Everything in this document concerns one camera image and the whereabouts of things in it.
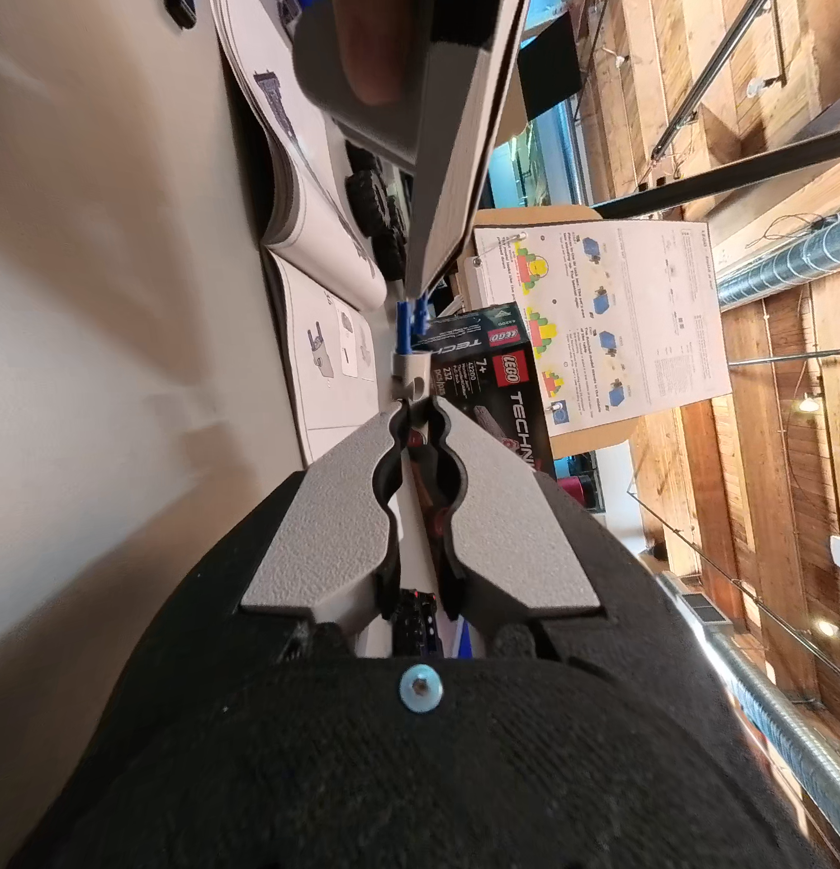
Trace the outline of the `open white instruction booklet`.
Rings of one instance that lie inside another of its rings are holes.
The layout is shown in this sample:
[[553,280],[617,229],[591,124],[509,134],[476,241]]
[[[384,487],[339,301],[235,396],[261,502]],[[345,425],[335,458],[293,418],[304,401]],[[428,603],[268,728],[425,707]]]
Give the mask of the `open white instruction booklet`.
[[271,216],[260,242],[295,427],[306,463],[379,409],[365,314],[387,286],[352,215],[345,137],[296,81],[301,2],[210,2],[235,82],[272,162]]

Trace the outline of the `person's left hand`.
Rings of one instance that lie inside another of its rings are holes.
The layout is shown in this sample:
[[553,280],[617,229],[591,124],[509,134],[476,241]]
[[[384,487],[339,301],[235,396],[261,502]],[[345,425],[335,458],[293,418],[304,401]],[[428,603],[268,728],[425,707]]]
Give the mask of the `person's left hand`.
[[343,69],[364,104],[394,102],[403,87],[414,25],[409,1],[334,2]]

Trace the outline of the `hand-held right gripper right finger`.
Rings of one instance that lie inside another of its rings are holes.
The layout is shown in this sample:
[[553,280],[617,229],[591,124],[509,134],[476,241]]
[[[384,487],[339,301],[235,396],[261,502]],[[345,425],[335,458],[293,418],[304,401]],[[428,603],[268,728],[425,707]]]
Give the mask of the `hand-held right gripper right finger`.
[[427,425],[447,616],[499,628],[598,613],[599,597],[539,475],[446,399],[430,399]]

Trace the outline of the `black steel beam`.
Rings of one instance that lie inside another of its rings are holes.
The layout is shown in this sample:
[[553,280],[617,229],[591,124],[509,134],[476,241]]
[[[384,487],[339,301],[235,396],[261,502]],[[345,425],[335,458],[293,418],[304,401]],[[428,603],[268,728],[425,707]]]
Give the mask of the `black steel beam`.
[[652,190],[595,203],[593,209],[605,220],[637,218],[747,188],[837,159],[840,159],[840,129],[743,158]]

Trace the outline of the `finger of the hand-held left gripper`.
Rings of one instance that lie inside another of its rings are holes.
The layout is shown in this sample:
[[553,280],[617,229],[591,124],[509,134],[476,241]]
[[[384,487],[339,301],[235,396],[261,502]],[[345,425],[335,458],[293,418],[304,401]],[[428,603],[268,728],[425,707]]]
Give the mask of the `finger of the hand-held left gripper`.
[[405,296],[433,288],[469,237],[529,2],[432,2]]

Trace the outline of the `grey toy panel piece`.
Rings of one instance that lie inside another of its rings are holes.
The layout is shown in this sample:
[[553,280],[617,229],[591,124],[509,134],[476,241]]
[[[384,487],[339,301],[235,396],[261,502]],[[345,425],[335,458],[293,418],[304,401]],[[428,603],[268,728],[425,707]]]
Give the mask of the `grey toy panel piece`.
[[432,355],[427,352],[398,353],[391,356],[391,393],[394,401],[410,404],[429,396]]

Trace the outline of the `silver ventilation duct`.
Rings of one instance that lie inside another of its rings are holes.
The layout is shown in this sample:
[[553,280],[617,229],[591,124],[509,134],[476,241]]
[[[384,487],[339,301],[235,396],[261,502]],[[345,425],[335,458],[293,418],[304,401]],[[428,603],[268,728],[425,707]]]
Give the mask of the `silver ventilation duct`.
[[774,747],[840,839],[840,755],[732,639],[732,624],[699,592],[683,592],[669,572],[655,580],[675,603],[746,718]]
[[717,282],[722,311],[734,310],[840,272],[840,212],[819,218]]

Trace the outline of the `black toy chassis frame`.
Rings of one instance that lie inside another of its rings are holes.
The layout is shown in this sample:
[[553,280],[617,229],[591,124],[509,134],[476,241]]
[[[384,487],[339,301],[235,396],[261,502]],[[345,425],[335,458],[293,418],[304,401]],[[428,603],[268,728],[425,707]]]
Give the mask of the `black toy chassis frame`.
[[432,592],[402,589],[391,619],[393,657],[440,657],[437,598]]

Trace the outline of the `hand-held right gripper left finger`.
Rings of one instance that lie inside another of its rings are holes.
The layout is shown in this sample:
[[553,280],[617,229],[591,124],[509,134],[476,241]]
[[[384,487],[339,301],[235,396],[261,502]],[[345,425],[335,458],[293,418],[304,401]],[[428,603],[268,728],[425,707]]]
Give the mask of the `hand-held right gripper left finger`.
[[309,621],[390,617],[409,406],[397,401],[309,467],[246,589],[245,610]]

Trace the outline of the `grey desk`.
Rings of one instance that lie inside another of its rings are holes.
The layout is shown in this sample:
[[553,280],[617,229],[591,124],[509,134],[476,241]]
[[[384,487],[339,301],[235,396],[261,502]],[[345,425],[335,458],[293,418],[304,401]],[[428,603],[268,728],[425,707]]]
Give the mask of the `grey desk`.
[[300,462],[197,8],[0,2],[0,654],[135,633]]

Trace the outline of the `black toy set box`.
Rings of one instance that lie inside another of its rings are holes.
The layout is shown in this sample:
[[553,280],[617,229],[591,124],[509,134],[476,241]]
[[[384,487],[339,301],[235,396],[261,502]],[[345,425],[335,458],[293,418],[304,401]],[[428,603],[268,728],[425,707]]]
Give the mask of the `black toy set box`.
[[[539,478],[553,468],[529,337],[514,304],[430,320],[425,335],[412,335],[412,348],[432,355],[425,400],[451,402]],[[416,427],[421,432],[411,436],[410,448],[414,480],[438,568],[440,542],[431,527],[440,505],[433,492],[437,457],[429,446],[427,416]]]

